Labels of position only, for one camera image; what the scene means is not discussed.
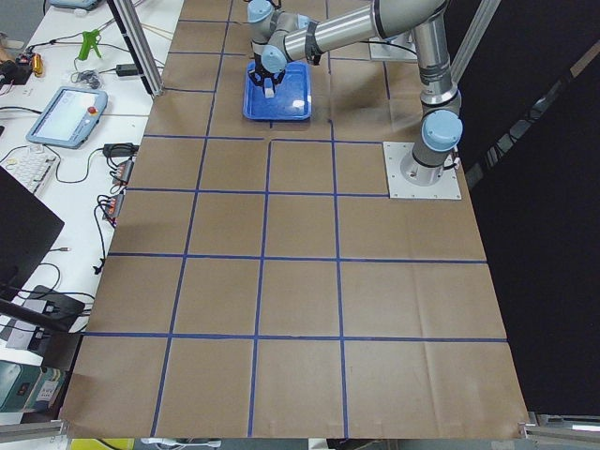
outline keyboard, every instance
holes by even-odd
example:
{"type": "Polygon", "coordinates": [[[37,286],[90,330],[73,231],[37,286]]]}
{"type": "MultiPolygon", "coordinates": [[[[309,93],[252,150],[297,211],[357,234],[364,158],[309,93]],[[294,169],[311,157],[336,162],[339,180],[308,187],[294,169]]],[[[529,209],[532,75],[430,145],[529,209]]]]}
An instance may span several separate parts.
{"type": "Polygon", "coordinates": [[[54,153],[41,145],[32,144],[16,150],[0,165],[29,192],[39,196],[57,163],[58,157],[54,153]]]}

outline metal pole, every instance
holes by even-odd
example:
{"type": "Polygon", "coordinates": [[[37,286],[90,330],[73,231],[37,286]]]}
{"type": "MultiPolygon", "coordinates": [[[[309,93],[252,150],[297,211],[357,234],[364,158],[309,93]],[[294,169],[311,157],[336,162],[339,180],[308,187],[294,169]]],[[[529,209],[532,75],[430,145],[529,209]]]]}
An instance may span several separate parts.
{"type": "Polygon", "coordinates": [[[454,58],[454,62],[450,67],[452,73],[452,80],[458,83],[465,72],[465,69],[469,65],[481,38],[488,29],[488,25],[491,22],[492,17],[500,2],[502,0],[481,0],[475,15],[472,18],[471,25],[467,30],[465,38],[462,39],[460,47],[458,48],[457,56],[454,58]]]}
{"type": "Polygon", "coordinates": [[[107,0],[114,20],[131,52],[146,92],[155,98],[162,94],[163,82],[131,0],[107,0]]]}

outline yellow object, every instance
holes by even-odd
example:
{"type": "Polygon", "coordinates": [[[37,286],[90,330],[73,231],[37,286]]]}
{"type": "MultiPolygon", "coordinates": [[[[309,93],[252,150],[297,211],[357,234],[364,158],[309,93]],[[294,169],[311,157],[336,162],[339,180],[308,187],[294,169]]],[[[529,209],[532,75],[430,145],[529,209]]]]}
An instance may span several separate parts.
{"type": "MultiPolygon", "coordinates": [[[[131,450],[133,448],[133,439],[103,439],[108,445],[119,450],[131,450]]],[[[102,445],[97,439],[74,439],[71,441],[71,450],[108,450],[106,445],[102,445]]]]}
{"type": "Polygon", "coordinates": [[[31,69],[37,77],[41,77],[44,73],[44,64],[41,61],[41,55],[39,53],[34,53],[34,58],[31,61],[31,69]]]}

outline blue tray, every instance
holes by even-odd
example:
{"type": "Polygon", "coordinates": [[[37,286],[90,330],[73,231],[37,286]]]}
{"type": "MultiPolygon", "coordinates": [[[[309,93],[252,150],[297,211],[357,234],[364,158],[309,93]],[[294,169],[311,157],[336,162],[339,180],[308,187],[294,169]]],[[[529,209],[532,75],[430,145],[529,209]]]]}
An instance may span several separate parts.
{"type": "MultiPolygon", "coordinates": [[[[247,70],[254,69],[254,61],[247,70]]],[[[310,73],[301,62],[288,64],[283,82],[275,86],[275,96],[266,98],[263,89],[246,76],[244,116],[251,120],[305,120],[310,117],[310,73]]]]}

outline electronic device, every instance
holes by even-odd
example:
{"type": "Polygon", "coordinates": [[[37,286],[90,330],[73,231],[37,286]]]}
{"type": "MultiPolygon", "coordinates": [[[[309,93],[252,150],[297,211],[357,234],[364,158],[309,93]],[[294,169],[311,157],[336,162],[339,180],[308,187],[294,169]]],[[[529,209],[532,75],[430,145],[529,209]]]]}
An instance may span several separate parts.
{"type": "Polygon", "coordinates": [[[51,178],[58,156],[38,143],[13,152],[2,161],[2,166],[32,194],[39,196],[51,178]]]}
{"type": "Polygon", "coordinates": [[[102,0],[50,0],[50,5],[56,8],[85,9],[91,11],[102,0]]]}
{"type": "Polygon", "coordinates": [[[41,312],[11,300],[50,250],[65,223],[44,203],[0,168],[0,314],[31,323],[37,329],[68,331],[85,304],[43,286],[33,299],[43,299],[41,312]]]}
{"type": "Polygon", "coordinates": [[[79,147],[90,135],[108,103],[104,91],[62,86],[26,139],[66,148],[79,147]]]}

